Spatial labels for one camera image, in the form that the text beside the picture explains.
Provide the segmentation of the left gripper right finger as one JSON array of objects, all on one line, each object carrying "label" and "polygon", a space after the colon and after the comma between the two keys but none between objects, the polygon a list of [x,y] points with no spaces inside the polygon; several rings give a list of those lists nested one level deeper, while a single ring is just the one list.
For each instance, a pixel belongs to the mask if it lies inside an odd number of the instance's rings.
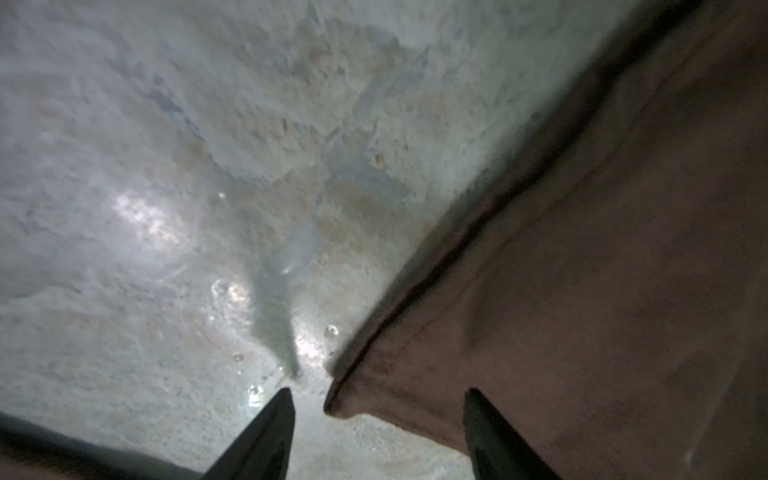
[{"label": "left gripper right finger", "polygon": [[466,392],[462,421],[476,479],[561,479],[480,390]]}]

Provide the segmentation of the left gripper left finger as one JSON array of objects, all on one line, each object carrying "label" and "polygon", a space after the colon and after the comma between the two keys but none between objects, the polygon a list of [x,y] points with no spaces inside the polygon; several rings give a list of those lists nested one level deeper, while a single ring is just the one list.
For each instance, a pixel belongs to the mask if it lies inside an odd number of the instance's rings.
[{"label": "left gripper left finger", "polygon": [[204,473],[203,480],[285,480],[295,431],[289,388],[280,389]]}]

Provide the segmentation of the brown trousers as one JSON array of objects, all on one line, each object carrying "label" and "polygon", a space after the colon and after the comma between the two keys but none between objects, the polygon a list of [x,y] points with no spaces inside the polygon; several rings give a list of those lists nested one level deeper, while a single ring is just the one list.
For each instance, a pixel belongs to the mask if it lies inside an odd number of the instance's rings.
[{"label": "brown trousers", "polygon": [[561,479],[767,475],[767,5],[661,1],[339,360],[325,412]]}]

